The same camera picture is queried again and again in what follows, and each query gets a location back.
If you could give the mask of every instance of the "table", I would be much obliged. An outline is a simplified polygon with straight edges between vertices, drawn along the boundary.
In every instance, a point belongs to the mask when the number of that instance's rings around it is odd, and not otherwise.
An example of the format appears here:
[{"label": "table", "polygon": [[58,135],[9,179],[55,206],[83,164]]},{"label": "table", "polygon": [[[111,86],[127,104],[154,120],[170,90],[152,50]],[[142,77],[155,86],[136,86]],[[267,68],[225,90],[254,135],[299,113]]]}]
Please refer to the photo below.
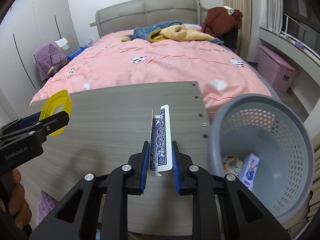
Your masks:
[{"label": "table", "polygon": [[[196,82],[151,83],[70,95],[69,125],[43,143],[44,153],[19,169],[60,200],[87,173],[110,173],[141,152],[150,139],[151,111],[170,110],[172,140],[193,163],[206,168],[209,122]],[[41,111],[32,103],[26,115]],[[142,196],[128,196],[128,230],[153,235],[191,235],[192,196],[179,196],[172,172],[147,177]]]}]

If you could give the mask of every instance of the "pink blanket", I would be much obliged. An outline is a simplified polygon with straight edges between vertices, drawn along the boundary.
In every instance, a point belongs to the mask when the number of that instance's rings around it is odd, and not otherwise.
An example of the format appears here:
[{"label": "pink blanket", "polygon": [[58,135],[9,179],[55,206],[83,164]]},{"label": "pink blanket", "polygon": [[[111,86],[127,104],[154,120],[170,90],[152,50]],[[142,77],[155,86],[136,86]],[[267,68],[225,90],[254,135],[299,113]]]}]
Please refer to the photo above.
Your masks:
[{"label": "pink blanket", "polygon": [[67,89],[82,90],[141,83],[197,81],[212,121],[220,107],[247,93],[271,96],[250,67],[233,52],[209,41],[121,42],[132,31],[102,37],[50,78],[32,102]]}]

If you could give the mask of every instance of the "bed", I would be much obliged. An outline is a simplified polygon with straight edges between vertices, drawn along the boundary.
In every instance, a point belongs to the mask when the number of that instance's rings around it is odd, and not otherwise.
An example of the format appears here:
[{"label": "bed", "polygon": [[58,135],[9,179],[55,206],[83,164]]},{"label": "bed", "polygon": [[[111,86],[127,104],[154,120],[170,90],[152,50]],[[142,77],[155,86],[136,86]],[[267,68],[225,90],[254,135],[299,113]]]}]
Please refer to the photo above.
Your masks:
[{"label": "bed", "polygon": [[209,41],[121,42],[135,27],[165,21],[200,25],[199,0],[135,0],[96,12],[100,39],[36,93],[32,102],[67,89],[69,93],[140,83],[197,81],[209,119],[231,98],[245,93],[275,97],[249,64]]}]

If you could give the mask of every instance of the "gray laundry basket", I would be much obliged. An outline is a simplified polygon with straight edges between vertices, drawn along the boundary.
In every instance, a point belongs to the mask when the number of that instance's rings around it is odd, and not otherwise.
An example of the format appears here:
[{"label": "gray laundry basket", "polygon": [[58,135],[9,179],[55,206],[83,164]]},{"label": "gray laundry basket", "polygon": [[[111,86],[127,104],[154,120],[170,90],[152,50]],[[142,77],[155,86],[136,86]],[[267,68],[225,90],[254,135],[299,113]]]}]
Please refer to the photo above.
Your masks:
[{"label": "gray laundry basket", "polygon": [[283,223],[306,201],[314,172],[313,148],[298,116],[264,95],[245,94],[227,102],[212,123],[209,172],[223,177],[223,156],[260,158],[252,193]]}]

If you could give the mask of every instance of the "screw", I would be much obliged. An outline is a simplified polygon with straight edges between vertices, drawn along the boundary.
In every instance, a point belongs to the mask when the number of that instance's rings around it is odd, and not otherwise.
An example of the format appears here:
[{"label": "screw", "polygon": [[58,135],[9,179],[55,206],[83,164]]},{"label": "screw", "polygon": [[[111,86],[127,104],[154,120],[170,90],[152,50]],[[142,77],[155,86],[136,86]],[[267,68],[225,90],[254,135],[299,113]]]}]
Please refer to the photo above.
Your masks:
[{"label": "screw", "polygon": [[235,175],[233,175],[233,174],[228,174],[227,176],[226,176],[226,178],[227,178],[227,180],[229,180],[229,181],[235,181],[236,180],[236,176]]},{"label": "screw", "polygon": [[129,170],[131,170],[131,165],[129,165],[129,164],[123,165],[123,166],[122,166],[122,170],[123,170],[123,171],[129,171]]},{"label": "screw", "polygon": [[87,181],[93,180],[94,175],[92,173],[88,173],[87,175],[84,176],[84,179]]},{"label": "screw", "polygon": [[197,165],[191,165],[189,167],[189,170],[193,171],[193,172],[196,172],[196,171],[199,171],[199,167]]}]

